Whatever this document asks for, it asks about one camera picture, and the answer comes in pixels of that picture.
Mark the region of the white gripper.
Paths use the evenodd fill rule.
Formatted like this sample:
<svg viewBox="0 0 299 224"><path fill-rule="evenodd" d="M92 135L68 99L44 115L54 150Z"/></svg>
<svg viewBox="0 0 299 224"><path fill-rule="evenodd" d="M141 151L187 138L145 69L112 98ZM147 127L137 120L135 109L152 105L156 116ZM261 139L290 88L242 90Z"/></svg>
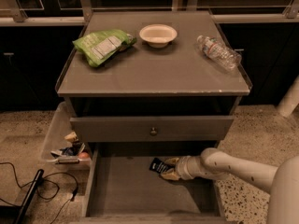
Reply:
<svg viewBox="0 0 299 224"><path fill-rule="evenodd" d="M164 163L169 166L176 165L175 169L171 168L161 173L161 177L165 180L192 180L201 174L201 162L198 156L173 157L166 159Z"/></svg>

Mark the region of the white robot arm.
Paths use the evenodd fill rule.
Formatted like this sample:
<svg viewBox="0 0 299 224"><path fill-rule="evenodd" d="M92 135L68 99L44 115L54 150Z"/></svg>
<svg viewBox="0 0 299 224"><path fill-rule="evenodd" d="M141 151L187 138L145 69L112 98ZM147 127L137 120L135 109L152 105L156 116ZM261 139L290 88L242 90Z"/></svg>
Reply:
<svg viewBox="0 0 299 224"><path fill-rule="evenodd" d="M170 158L165 163L171 166L161 173L165 180L193 180L196 177L221 180L227 175L234 175L270 195L266 224L298 224L298 155L276 167L239 159L210 147L199 156Z"/></svg>

